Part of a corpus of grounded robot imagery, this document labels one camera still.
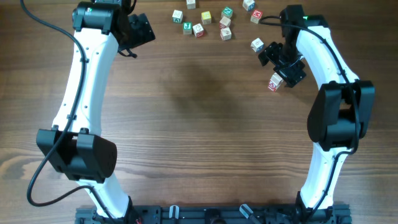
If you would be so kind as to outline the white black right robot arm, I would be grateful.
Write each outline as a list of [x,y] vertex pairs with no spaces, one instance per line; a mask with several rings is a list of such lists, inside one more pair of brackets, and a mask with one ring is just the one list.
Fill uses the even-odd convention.
[[289,88],[306,76],[303,69],[308,65],[318,85],[307,118],[312,161],[298,195],[300,218],[310,221],[318,212],[331,214],[341,167],[368,130],[375,87],[347,66],[322,15],[307,16],[297,4],[288,5],[277,19],[285,42],[266,47],[258,55],[261,64],[272,63]]

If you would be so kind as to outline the red A wooden block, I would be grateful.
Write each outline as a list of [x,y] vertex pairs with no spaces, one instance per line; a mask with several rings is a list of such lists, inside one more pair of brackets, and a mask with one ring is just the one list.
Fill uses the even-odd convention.
[[270,89],[271,91],[275,92],[283,83],[283,78],[278,75],[277,73],[274,73],[271,76],[271,79],[269,81],[269,85],[268,85],[268,89]]

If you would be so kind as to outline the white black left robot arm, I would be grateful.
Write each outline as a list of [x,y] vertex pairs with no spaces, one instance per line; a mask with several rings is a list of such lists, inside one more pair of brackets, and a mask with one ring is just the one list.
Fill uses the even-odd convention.
[[81,2],[73,10],[74,42],[62,105],[49,130],[37,133],[44,163],[87,191],[95,207],[79,209],[77,223],[140,223],[140,214],[122,190],[114,169],[116,145],[101,137],[101,110],[115,56],[132,57],[135,47],[154,40],[134,1]]

